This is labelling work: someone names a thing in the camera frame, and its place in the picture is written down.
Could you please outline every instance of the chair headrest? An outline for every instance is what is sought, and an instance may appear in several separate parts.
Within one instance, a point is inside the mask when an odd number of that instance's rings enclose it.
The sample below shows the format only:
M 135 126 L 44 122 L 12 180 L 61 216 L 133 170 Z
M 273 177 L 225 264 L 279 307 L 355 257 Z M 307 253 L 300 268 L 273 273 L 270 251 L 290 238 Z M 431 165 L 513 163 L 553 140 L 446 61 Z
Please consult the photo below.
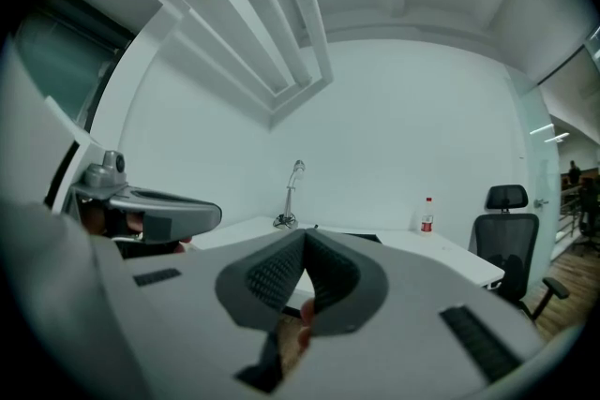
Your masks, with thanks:
M 529 199 L 523 185 L 495 185 L 487 194 L 486 208 L 518 209 L 527 207 Z

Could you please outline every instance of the bottle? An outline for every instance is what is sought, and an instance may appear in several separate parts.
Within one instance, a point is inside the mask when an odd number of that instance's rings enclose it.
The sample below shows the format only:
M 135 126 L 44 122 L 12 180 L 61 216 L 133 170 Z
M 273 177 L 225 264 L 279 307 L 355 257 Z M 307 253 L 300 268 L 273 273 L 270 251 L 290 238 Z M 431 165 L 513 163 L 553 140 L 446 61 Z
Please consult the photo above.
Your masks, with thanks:
M 431 229 L 433 227 L 433 202 L 431 201 L 431 197 L 427 197 L 427 201 L 425 202 L 425 211 L 423 216 L 421 217 L 421 235 L 429 236 L 431 235 Z

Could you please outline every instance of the white desk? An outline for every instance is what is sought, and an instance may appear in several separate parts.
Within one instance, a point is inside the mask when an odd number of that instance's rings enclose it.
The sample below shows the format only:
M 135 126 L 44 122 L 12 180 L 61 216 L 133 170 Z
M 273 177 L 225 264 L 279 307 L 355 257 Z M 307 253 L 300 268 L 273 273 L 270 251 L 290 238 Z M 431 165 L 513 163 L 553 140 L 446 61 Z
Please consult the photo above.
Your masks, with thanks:
M 312 227 L 314 227 L 314 224 L 299 225 L 301 229 Z M 453 244 L 437 233 L 431 233 L 428 237 L 422 237 L 419 233 L 409 230 L 341 229 L 323 225 L 320 225 L 319 229 L 343 233 L 375 234 L 383 245 L 437 260 L 480 287 L 489 285 L 504 277 L 504 270 L 480 259 L 468 250 Z M 273 227 L 273 218 L 258 216 L 224 229 L 196 235 L 192 239 L 192 243 L 195 247 L 202 250 L 244 242 L 245 240 L 276 231 L 281 230 Z M 288 306 L 300 308 L 306 300 L 312 297 L 314 297 L 314 289 L 312 282 L 310 282 L 310 277 L 308 277 L 305 270 L 292 297 L 288 301 Z

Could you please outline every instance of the wooden floor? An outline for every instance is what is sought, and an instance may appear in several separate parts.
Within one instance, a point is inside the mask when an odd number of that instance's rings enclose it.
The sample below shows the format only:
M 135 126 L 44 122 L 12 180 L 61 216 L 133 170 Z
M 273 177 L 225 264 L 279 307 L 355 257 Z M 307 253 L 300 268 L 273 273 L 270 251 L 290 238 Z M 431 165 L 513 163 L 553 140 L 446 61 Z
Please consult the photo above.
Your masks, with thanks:
M 545 340 L 572 325 L 585 321 L 600 293 L 600 259 L 589 248 L 576 246 L 558 257 L 550 266 L 547 276 L 562 282 L 571 292 L 568 299 L 553 297 L 536 321 L 536 326 Z M 530 289 L 524 299 L 531 311 L 546 293 L 541 284 Z M 299 361 L 296 337 L 302 322 L 300 319 L 282 315 L 277 328 L 279 353 L 283 375 L 287 375 Z

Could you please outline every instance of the door handle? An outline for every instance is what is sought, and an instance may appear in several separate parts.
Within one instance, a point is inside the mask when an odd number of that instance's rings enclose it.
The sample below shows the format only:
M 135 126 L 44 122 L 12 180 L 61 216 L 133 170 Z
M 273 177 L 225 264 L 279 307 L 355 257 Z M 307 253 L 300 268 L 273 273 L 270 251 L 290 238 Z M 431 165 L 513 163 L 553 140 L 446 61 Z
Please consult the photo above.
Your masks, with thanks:
M 535 207 L 536 209 L 542 208 L 545 204 L 549 203 L 548 200 L 544 200 L 544 199 L 535 199 L 533 201 L 533 207 Z

